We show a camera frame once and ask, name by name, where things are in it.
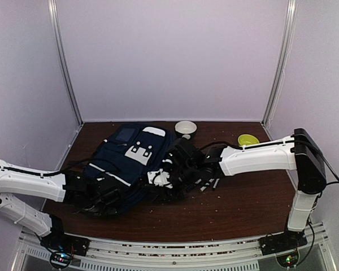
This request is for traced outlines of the navy blue student backpack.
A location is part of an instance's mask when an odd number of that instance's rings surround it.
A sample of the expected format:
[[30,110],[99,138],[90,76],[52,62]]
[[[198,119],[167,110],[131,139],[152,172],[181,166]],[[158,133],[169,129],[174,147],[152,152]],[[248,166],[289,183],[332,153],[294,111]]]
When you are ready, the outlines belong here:
[[146,174],[159,170],[173,140],[170,130],[139,123],[123,124],[103,140],[85,167],[84,175],[96,183],[124,186],[117,212],[107,216],[122,214],[147,196]]

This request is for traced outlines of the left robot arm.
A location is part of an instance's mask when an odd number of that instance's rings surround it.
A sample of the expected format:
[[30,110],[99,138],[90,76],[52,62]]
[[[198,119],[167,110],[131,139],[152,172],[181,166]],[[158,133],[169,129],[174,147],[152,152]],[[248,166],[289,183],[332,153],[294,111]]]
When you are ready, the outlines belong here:
[[31,229],[41,244],[64,251],[77,241],[64,232],[62,219],[35,210],[15,194],[71,204],[93,216],[118,212],[132,184],[119,163],[97,156],[73,161],[59,171],[29,169],[0,159],[0,212]]

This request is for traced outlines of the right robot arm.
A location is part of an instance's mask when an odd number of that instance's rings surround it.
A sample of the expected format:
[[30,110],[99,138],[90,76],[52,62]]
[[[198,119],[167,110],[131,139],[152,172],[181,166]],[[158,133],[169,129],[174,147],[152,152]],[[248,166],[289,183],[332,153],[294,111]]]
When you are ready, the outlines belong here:
[[249,172],[296,171],[298,185],[285,230],[278,238],[279,245],[286,250],[303,236],[310,214],[330,185],[325,171],[334,172],[318,145],[302,128],[282,139],[254,145],[236,146],[217,141],[197,148],[186,138],[177,139],[163,163],[169,173],[168,186],[175,191],[198,180]]

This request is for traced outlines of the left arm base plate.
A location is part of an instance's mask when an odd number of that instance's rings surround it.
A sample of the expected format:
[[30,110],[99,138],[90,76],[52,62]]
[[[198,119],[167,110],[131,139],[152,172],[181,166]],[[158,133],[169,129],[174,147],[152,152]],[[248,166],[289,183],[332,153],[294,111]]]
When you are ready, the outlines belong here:
[[70,255],[86,256],[90,240],[82,237],[65,235],[59,237],[40,238],[40,245],[48,248],[51,252],[65,252]]

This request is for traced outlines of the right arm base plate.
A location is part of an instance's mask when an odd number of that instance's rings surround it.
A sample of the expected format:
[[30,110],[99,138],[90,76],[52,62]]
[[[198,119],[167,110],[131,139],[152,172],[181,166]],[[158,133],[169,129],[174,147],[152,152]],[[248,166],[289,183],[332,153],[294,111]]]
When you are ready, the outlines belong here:
[[302,233],[268,234],[258,240],[262,255],[270,255],[305,246],[307,239]]

